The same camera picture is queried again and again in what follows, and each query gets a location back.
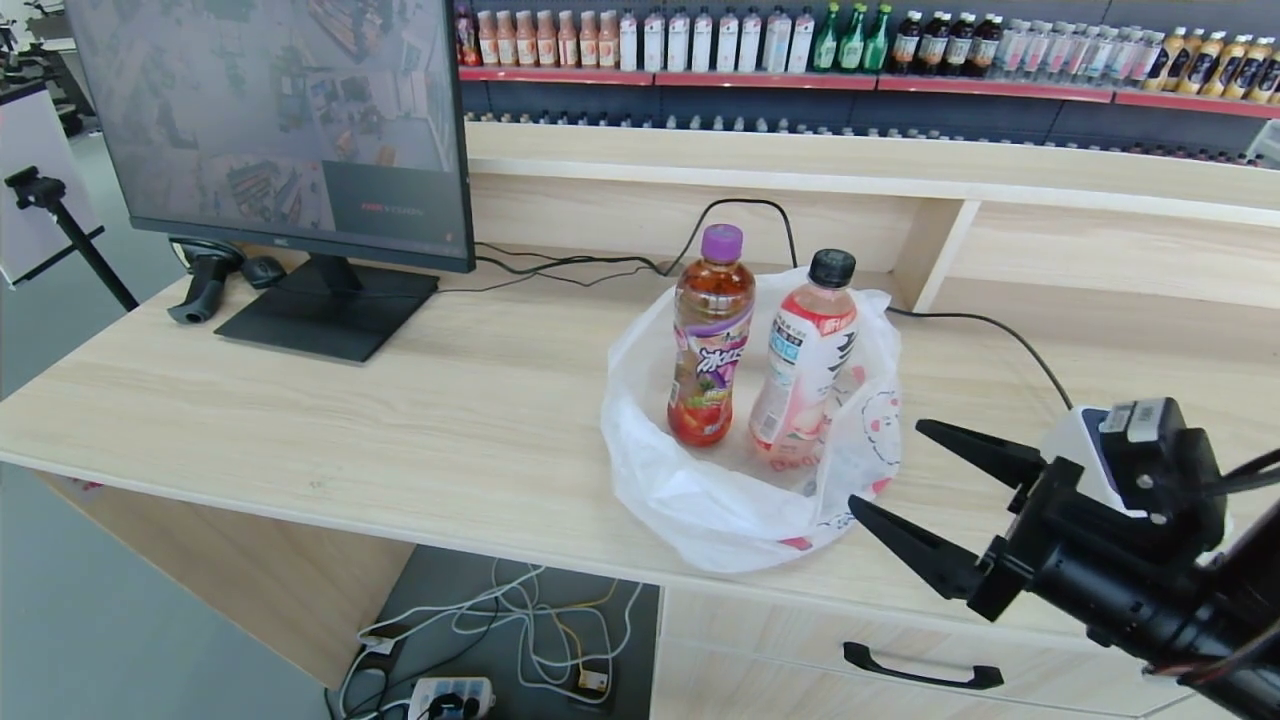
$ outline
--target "gray floor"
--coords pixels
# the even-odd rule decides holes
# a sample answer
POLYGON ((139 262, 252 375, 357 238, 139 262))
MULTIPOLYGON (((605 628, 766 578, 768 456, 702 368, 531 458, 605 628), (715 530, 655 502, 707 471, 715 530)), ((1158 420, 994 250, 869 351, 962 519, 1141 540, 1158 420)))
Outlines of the gray floor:
MULTIPOLYGON (((125 284, 145 300, 182 274, 165 238, 129 227, 101 138, 73 143, 93 205, 106 225, 97 246, 125 284)), ((118 319, 123 310, 82 260, 68 258, 19 291, 0 297, 4 395, 118 319)), ((384 616, 413 605, 457 602, 488 587, 489 560, 419 548, 384 616)), ((504 565, 502 579, 518 574, 504 565)), ((549 570, 543 600, 582 602, 604 594, 603 578, 549 570)), ((603 610, 614 643, 634 585, 620 585, 603 610)), ((657 591, 632 614, 635 632, 616 666, 613 717, 648 717, 657 591)), ((572 623, 589 652, 603 639, 572 623)), ((79 516, 29 473, 0 465, 0 717, 133 720, 328 717, 320 685, 79 516)), ((558 647, 545 634, 543 653, 558 647)), ((589 717, 559 696, 515 682, 515 625, 495 629, 465 657, 434 675, 493 678, 495 720, 589 717)), ((433 628, 406 644, 396 679, 465 647, 471 638, 433 628)), ((531 675, 526 667, 526 675, 531 675)), ((369 694, 362 682, 352 700, 369 694)), ((390 698, 403 697, 407 685, 390 698)))

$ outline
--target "monitor stand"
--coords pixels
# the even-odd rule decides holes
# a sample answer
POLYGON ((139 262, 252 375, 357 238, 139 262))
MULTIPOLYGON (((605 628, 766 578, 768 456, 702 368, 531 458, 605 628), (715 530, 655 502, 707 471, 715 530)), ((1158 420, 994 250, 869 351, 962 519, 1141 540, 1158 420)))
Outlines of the monitor stand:
POLYGON ((230 340, 369 360, 426 302, 440 278, 311 255, 216 331, 230 340))

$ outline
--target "purple bottle cap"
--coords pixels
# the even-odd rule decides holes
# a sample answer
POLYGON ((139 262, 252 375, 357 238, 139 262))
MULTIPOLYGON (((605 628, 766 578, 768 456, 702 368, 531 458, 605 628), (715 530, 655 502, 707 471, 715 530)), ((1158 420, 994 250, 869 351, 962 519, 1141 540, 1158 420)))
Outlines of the purple bottle cap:
POLYGON ((742 229, 724 223, 703 231, 703 258, 727 265, 742 256, 742 229))

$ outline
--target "plastic bag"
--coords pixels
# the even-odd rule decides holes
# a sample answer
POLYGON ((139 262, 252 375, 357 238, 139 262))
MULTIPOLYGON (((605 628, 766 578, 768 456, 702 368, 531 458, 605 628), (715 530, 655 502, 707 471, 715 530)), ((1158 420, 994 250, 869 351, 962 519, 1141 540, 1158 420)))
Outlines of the plastic bag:
POLYGON ((756 278, 751 334, 735 372, 733 425, 710 448, 687 448, 667 427, 675 290, 609 348, 600 425, 614 495, 703 570, 760 570, 829 544, 854 523, 849 496, 874 497, 901 464, 901 343, 884 316, 890 296, 879 291, 851 291, 858 334, 827 402, 820 459, 771 468, 755 456, 746 419, 764 383, 769 324, 806 273, 756 278))

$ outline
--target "surveillance camera footage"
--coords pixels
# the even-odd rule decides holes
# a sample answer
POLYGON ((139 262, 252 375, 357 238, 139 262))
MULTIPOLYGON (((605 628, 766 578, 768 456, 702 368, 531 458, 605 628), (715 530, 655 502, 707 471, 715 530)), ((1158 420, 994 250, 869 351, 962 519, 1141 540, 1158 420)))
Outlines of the surveillance camera footage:
POLYGON ((67 6, 134 218, 466 256, 443 0, 67 6))

